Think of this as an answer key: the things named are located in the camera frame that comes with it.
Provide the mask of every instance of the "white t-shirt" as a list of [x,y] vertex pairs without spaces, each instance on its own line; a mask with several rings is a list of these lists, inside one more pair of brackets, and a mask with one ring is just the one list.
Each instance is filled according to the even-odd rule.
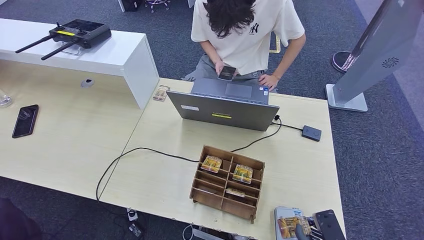
[[218,38],[211,30],[203,3],[207,0],[197,0],[194,4],[191,40],[209,40],[222,61],[236,68],[240,75],[268,69],[271,32],[285,47],[289,40],[298,39],[305,33],[292,0],[256,0],[250,26],[246,26],[241,34],[232,30],[230,35]]

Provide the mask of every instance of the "smartphone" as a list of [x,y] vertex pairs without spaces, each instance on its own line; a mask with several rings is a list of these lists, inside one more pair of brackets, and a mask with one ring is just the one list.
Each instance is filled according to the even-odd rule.
[[16,139],[33,134],[38,112],[38,105],[22,107],[17,115],[12,138]]
[[218,79],[231,81],[233,80],[235,73],[236,73],[235,67],[224,66],[221,73],[218,76]]

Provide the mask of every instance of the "gray laptop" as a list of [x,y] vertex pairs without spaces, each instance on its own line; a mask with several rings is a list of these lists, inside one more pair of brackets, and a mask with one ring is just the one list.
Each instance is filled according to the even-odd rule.
[[251,85],[245,82],[225,81],[210,78],[198,78],[191,90],[192,94],[244,101],[256,104],[268,104],[268,87]]
[[166,91],[183,119],[266,131],[280,107],[218,96]]

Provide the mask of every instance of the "yellow stripe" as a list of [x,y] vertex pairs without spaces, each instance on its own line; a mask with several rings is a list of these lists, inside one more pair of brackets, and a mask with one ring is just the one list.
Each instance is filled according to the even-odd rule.
[[212,116],[214,116],[214,117],[220,117],[220,118],[225,118],[225,119],[232,119],[232,117],[230,117],[230,116],[219,115],[219,114],[213,114],[213,113],[212,113]]
[[279,54],[281,52],[281,43],[280,43],[280,38],[278,36],[275,36],[275,46],[276,46],[276,50],[269,50],[270,53],[272,54]]
[[75,33],[72,32],[67,32],[67,31],[57,31],[58,34],[65,34],[65,35],[69,35],[69,36],[74,36]]

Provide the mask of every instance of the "gray panel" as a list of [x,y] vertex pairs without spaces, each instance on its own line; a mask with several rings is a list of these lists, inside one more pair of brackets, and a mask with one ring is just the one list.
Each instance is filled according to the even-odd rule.
[[176,91],[167,94],[183,119],[258,131],[268,129],[280,108]]
[[336,103],[346,104],[405,64],[423,9],[422,0],[383,2],[354,49],[359,57],[333,87]]

